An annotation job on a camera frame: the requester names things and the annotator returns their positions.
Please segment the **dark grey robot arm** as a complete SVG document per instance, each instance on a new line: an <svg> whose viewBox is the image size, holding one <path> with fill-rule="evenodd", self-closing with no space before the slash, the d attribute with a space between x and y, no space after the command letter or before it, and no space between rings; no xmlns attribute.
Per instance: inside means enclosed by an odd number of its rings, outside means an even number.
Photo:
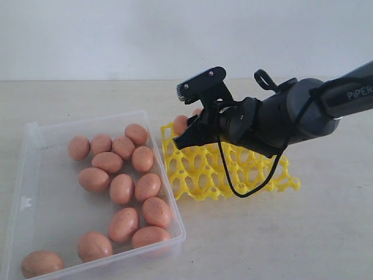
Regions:
<svg viewBox="0 0 373 280"><path fill-rule="evenodd" d="M342 117L372 109L371 62L326 82L293 78L275 84L258 70L254 74L258 85L273 91L265 100L235 101L225 77L226 70L216 66L177 86L180 101L203 105L174 138L178 149L222 141L271 158L284 146L331 134Z"/></svg>

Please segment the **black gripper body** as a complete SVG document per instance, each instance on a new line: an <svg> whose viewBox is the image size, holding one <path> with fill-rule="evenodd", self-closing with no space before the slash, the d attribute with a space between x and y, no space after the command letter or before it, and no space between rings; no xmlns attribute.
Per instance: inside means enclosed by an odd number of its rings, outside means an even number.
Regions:
<svg viewBox="0 0 373 280"><path fill-rule="evenodd" d="M198 117L198 129L205 144L219 140L236 146L256 146L256 121L259 100L246 97L241 101L214 102Z"/></svg>

